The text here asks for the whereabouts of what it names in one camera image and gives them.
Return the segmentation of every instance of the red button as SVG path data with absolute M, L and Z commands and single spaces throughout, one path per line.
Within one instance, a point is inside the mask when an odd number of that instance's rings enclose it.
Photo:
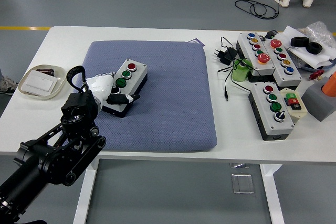
M 269 56 L 267 54 L 259 54 L 258 55 L 258 63 L 266 64 L 269 61 Z
M 265 94 L 271 94 L 273 92 L 273 87 L 270 85 L 267 85 L 264 87 L 264 93 Z
M 287 100 L 287 103 L 289 106 L 291 106 L 292 104 L 299 104 L 299 101 L 298 99 L 295 99 L 295 98 L 290 98 Z
M 136 66 L 134 63 L 129 63 L 129 64 L 127 65 L 127 70 L 129 70 L 129 71 L 131 71 L 131 72 L 136 71 L 136 69 L 137 69 L 137 66 Z
M 279 54 L 279 55 L 278 55 L 278 59 L 279 59 L 279 60 L 285 60 L 286 57 L 287 57 L 287 56 L 286 56 L 285 54 Z
M 273 39 L 271 40 L 271 47 L 273 48 L 277 48 L 280 47 L 282 45 L 281 41 L 278 39 Z
M 261 48 L 261 45 L 258 45 L 258 44 L 255 44 L 255 45 L 253 45 L 253 47 L 252 47 L 252 49 L 253 49 L 254 51 L 260 50 L 260 48 Z

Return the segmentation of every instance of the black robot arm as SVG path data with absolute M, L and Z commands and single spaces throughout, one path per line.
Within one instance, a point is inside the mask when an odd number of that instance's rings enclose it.
M 81 88 L 72 78 L 82 74 Z M 94 120 L 98 106 L 86 84 L 85 70 L 77 66 L 67 75 L 79 92 L 72 93 L 61 108 L 63 116 L 56 127 L 36 140 L 21 143 L 14 161 L 19 169 L 0 186 L 0 223 L 13 224 L 47 184 L 72 185 L 104 148 Z M 60 134 L 51 146 L 48 140 Z

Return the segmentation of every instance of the blue cushion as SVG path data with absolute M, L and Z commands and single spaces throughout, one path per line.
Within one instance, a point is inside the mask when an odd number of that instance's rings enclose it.
M 95 41 L 83 66 L 87 78 L 117 71 L 126 59 L 148 66 L 148 80 L 124 118 L 101 111 L 95 120 L 105 150 L 203 151 L 217 138 L 205 54 L 200 44 Z

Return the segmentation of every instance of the yellow floor line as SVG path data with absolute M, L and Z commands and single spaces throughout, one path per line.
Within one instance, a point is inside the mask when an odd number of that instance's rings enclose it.
M 0 30 L 30 30 L 30 31 L 49 31 L 51 27 L 40 26 L 0 26 Z

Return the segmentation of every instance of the white table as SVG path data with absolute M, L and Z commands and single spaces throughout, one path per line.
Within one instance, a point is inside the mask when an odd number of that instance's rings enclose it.
M 80 196 L 74 223 L 85 222 L 91 195 L 87 190 L 92 191 L 100 158 L 268 164 L 261 165 L 261 171 L 273 223 L 284 222 L 272 176 L 281 164 L 336 163 L 336 143 L 334 142 L 336 113 L 323 122 L 308 114 L 296 124 L 286 140 L 265 142 L 261 139 L 248 101 L 248 93 L 228 81 L 229 101 L 225 101 L 223 81 L 226 74 L 217 73 L 218 69 L 225 66 L 219 62 L 214 52 L 215 49 L 221 50 L 221 36 L 235 44 L 238 34 L 239 31 L 62 26 L 53 27 L 49 31 L 28 69 L 36 65 L 48 64 L 61 66 L 68 71 L 82 64 L 89 46 L 97 40 L 190 41 L 194 38 L 199 39 L 205 44 L 204 51 L 218 140 L 217 146 L 206 152 L 102 151 L 97 160 L 87 169 L 82 188 L 86 193 Z M 335 68 L 328 71 L 327 76 L 334 71 Z M 309 73 L 303 72 L 301 75 L 303 81 L 297 91 L 303 95 L 313 81 L 306 81 Z M 243 85 L 248 88 L 250 83 L 244 82 Z M 28 98 L 16 91 L 0 118 L 0 154 L 15 153 L 20 142 L 36 139 L 57 125 L 62 115 L 60 108 L 71 92 L 72 87 L 66 84 L 54 98 L 41 101 Z

